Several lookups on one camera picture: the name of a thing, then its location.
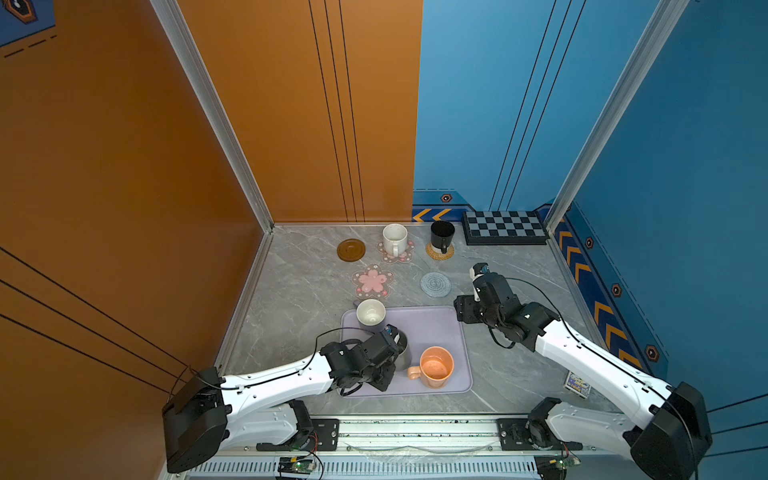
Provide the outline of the blue woven round coaster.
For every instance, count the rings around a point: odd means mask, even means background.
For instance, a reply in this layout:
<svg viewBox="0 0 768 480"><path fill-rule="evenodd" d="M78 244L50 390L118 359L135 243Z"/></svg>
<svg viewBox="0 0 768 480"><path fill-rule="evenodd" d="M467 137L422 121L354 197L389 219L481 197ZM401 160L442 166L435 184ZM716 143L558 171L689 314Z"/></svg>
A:
<svg viewBox="0 0 768 480"><path fill-rule="evenodd" d="M432 298L447 297L452 289L450 279L440 272L428 272L420 280L422 291Z"/></svg>

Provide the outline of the pink flower coaster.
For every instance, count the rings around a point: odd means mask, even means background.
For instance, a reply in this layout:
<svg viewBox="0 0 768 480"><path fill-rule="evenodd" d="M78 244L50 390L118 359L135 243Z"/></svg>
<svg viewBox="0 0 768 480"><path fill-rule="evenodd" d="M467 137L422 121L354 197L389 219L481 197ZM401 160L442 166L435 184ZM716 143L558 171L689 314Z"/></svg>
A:
<svg viewBox="0 0 768 480"><path fill-rule="evenodd" d="M407 242L407 248L404 253L400 254L399 256L395 257L390 255L386 249L384 248L384 244L382 241L379 241L377 244L377 250L382 256L382 260L386 263L390 264L400 264L400 263L409 263L413 259L413 251L415 249L415 243L413 240L409 240Z"/></svg>
<svg viewBox="0 0 768 480"><path fill-rule="evenodd" d="M352 276L355 285L355 295L358 299L377 299L389 298L391 295L391 284L394 281L394 274L384 271L378 265L371 265L365 270L356 272Z"/></svg>

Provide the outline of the rattan woven round coaster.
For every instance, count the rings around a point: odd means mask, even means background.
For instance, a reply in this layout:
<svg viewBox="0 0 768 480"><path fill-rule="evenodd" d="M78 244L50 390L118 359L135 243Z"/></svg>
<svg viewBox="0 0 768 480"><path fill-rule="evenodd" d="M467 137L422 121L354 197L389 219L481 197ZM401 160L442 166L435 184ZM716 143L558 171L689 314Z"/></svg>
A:
<svg viewBox="0 0 768 480"><path fill-rule="evenodd" d="M455 253L455 247L453 244L449 245L445 252L443 252L440 248L435 247L431 243L426 244L426 253L427 255L437 261L445 261L454 256Z"/></svg>

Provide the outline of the black mug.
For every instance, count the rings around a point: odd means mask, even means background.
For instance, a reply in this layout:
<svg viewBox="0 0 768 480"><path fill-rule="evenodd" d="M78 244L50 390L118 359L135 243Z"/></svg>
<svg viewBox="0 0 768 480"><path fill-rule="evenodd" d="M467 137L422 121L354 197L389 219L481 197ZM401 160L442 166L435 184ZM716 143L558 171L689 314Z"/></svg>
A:
<svg viewBox="0 0 768 480"><path fill-rule="evenodd" d="M430 227L430 243L443 252L451 245L455 234L455 226L448 221L434 221Z"/></svg>

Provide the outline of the brown wooden coaster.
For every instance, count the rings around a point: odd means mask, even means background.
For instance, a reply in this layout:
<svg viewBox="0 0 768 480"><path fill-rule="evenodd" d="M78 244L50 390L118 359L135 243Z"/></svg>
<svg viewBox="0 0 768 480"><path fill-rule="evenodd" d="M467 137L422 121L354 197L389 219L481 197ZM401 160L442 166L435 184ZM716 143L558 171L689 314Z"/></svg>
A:
<svg viewBox="0 0 768 480"><path fill-rule="evenodd" d="M345 239L338 244L336 253L344 262L356 262L365 256L366 245L360 239Z"/></svg>

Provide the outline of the white mug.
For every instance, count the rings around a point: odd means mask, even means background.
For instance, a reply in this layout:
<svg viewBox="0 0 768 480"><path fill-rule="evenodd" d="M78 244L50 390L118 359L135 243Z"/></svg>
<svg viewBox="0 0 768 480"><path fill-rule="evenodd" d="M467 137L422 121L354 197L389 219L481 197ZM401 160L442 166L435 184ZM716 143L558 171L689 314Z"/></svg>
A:
<svg viewBox="0 0 768 480"><path fill-rule="evenodd" d="M408 247L408 230L402 224L392 223L387 225L382 232L384 251L399 258Z"/></svg>

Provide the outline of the grey mug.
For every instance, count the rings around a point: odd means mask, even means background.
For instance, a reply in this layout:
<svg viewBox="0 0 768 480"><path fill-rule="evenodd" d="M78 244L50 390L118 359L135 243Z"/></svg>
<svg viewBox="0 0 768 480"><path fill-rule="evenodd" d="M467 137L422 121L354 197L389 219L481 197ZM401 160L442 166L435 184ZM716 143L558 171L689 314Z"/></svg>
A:
<svg viewBox="0 0 768 480"><path fill-rule="evenodd" d="M394 340L398 347L399 353L394 362L396 371L406 371L412 365L412 354L409 346L409 340L407 335L399 331Z"/></svg>

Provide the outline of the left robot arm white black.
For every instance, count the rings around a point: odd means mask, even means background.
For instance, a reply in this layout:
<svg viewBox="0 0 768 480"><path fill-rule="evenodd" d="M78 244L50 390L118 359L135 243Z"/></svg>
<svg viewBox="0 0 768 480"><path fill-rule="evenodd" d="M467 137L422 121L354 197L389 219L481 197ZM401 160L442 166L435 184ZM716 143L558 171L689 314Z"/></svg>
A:
<svg viewBox="0 0 768 480"><path fill-rule="evenodd" d="M330 342L308 357L252 374L195 374L162 410L166 469L191 470L220 449L261 444L299 449L314 436L303 400L336 391L348 395L391 384L406 336L394 326L364 340Z"/></svg>

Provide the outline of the white cup lavender outside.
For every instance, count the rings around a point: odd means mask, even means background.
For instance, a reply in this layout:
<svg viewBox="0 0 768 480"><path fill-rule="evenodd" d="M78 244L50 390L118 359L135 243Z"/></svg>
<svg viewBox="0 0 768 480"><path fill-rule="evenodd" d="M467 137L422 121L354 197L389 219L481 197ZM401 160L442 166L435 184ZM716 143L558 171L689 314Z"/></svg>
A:
<svg viewBox="0 0 768 480"><path fill-rule="evenodd" d="M386 307L377 299L361 301L356 308L356 317L363 330L381 332L386 329Z"/></svg>

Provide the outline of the lavender silicone tray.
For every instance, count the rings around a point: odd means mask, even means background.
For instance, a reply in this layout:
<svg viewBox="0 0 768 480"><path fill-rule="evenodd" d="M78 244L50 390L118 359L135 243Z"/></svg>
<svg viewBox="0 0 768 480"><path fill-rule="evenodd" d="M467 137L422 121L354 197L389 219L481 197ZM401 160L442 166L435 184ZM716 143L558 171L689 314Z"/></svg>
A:
<svg viewBox="0 0 768 480"><path fill-rule="evenodd" d="M454 371L447 383L433 389L421 380L409 380L406 369L397 370L385 392L366 384L351 398L391 397L396 395L458 394L469 391L473 380L463 327L450 306L395 307L386 309L386 323L401 330L408 338L411 364L417 365L428 347L445 348L454 358Z"/></svg>

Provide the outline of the small printed card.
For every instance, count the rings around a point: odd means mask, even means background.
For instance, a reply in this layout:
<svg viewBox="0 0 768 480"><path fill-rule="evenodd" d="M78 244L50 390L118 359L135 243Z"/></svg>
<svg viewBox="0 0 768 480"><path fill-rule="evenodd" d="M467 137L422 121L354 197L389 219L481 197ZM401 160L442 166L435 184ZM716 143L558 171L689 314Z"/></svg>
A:
<svg viewBox="0 0 768 480"><path fill-rule="evenodd" d="M584 399L587 399L590 396L592 390L592 386L588 382L572 371L568 372L565 378L564 387Z"/></svg>

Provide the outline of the green circuit board left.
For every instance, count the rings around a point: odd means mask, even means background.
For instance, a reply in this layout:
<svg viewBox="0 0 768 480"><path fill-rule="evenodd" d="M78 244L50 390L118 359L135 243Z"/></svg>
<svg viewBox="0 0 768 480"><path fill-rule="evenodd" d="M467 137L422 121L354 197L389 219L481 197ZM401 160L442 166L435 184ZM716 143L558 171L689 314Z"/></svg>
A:
<svg viewBox="0 0 768 480"><path fill-rule="evenodd" d="M280 457L276 467L277 479L319 479L320 463L311 456Z"/></svg>

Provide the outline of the circuit board right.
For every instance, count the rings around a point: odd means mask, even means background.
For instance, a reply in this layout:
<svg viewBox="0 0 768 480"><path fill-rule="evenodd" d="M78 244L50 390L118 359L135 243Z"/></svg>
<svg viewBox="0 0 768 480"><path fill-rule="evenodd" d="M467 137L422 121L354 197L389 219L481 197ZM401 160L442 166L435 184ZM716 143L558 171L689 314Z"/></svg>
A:
<svg viewBox="0 0 768 480"><path fill-rule="evenodd" d="M536 456L534 461L541 480L566 480L568 471L582 464L577 456Z"/></svg>

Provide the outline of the aluminium front rail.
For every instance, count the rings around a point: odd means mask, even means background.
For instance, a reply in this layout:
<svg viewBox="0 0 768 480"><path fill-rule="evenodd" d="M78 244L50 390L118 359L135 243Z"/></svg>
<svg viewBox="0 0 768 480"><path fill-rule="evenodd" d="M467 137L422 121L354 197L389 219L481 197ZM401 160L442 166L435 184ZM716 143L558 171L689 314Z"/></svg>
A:
<svg viewBox="0 0 768 480"><path fill-rule="evenodd" d="M614 413L593 411L560 403L528 415L494 417L491 415L362 415L338 419L337 450L389 451L420 450L431 453L459 452L465 449L501 449L496 420L526 418L536 450L557 450L562 446L579 449L596 447L621 456L629 456L630 446L647 430L660 411L651 406L642 420Z"/></svg>

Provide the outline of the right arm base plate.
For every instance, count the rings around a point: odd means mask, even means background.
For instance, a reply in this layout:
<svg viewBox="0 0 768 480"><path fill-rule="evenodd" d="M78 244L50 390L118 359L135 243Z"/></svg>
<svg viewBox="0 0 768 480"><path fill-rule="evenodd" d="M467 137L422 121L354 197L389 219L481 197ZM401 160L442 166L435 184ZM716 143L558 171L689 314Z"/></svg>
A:
<svg viewBox="0 0 768 480"><path fill-rule="evenodd" d="M496 420L497 433L503 451L531 451L533 443L526 418L505 417Z"/></svg>

